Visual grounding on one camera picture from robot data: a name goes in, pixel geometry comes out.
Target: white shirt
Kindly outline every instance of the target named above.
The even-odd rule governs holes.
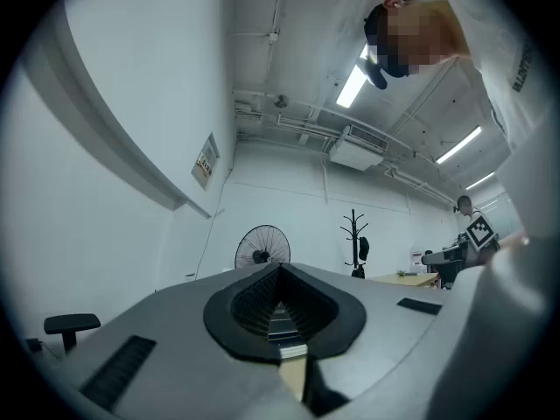
[[[482,75],[494,120],[514,150],[535,126],[556,115],[546,64],[500,0],[448,1]]]

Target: black chair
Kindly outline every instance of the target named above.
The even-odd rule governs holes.
[[[62,334],[64,350],[68,353],[76,345],[76,332],[99,328],[101,325],[94,314],[63,314],[46,318],[43,328],[46,334]]]

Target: vent grille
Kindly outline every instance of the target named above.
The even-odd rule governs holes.
[[[111,411],[155,346],[154,340],[130,336],[84,385],[81,393]]]
[[[385,152],[387,150],[388,144],[385,140],[381,140],[378,136],[374,136],[373,134],[370,134],[369,132],[365,131],[364,129],[360,129],[360,128],[356,128],[355,126],[351,126],[349,136],[359,138],[360,140],[363,140],[364,142],[368,142],[369,144],[372,144],[373,146],[376,146],[380,150],[383,150],[383,152]]]

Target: ceiling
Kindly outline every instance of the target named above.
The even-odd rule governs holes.
[[[350,122],[309,103],[351,116],[396,137],[427,158],[438,158],[477,125],[483,133],[442,165],[389,140],[399,167],[455,198],[495,171],[508,146],[490,115],[479,73],[470,61],[432,66],[408,78],[388,77],[384,91],[366,83],[350,108],[336,104],[365,44],[363,19],[382,0],[235,0],[231,30],[234,98],[265,115],[308,120],[342,130]],[[277,39],[269,33],[276,32]],[[278,109],[258,93],[287,95]],[[238,115],[240,132],[320,150],[322,139],[272,129],[258,117]]]

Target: table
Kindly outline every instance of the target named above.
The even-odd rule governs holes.
[[[438,273],[418,274],[417,276],[398,276],[389,274],[388,276],[375,276],[368,280],[383,284],[404,284],[406,286],[429,286],[438,279]]]

